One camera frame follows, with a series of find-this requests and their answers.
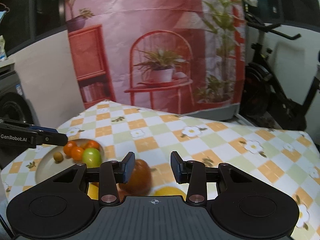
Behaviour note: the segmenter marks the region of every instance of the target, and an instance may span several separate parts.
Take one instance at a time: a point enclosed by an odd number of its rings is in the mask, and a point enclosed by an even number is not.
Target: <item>white flower pot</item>
[[[150,80],[154,83],[170,82],[173,76],[173,68],[164,70],[152,70],[150,72]]]

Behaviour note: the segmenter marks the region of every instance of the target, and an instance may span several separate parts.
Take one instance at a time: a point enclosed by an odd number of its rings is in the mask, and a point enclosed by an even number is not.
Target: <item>washing machine door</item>
[[[0,118],[34,124],[29,105],[22,96],[14,92],[0,97]]]

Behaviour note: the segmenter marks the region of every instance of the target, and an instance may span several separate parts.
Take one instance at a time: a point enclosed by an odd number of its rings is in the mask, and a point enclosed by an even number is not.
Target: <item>red chair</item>
[[[142,51],[156,51],[157,49],[171,50],[182,56],[186,60],[185,63],[181,64],[181,67],[177,72],[183,72],[186,77],[180,81],[158,83],[157,87],[150,85],[140,85],[139,83],[145,82],[142,77],[142,71],[139,70],[139,66],[135,66],[141,62],[146,61],[145,53]],[[165,91],[165,90],[176,90],[178,95],[178,114],[181,114],[181,88],[188,86],[190,91],[190,97],[192,105],[194,106],[194,99],[192,93],[192,80],[190,76],[190,64],[192,60],[192,51],[190,44],[181,35],[165,30],[152,31],[144,34],[138,38],[130,49],[130,88],[125,93],[130,93],[131,105],[134,106],[135,93],[149,92],[151,108],[154,109],[154,98],[153,92]]]

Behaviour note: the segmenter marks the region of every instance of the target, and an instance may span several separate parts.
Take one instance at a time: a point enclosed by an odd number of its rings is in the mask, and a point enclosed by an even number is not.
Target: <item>washing machine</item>
[[[1,118],[38,125],[34,110],[23,94],[20,79],[14,71],[14,64],[0,67]],[[24,147],[0,145],[0,169],[3,169],[25,150]]]

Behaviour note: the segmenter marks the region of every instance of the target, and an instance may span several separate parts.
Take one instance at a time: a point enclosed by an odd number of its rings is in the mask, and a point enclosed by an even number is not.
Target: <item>metal screw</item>
[[[191,195],[189,197],[189,200],[191,202],[194,202],[194,203],[200,203],[200,202],[204,201],[204,196],[202,196],[202,195]]]
[[[117,197],[115,195],[104,195],[101,200],[106,203],[112,203],[117,200]]]

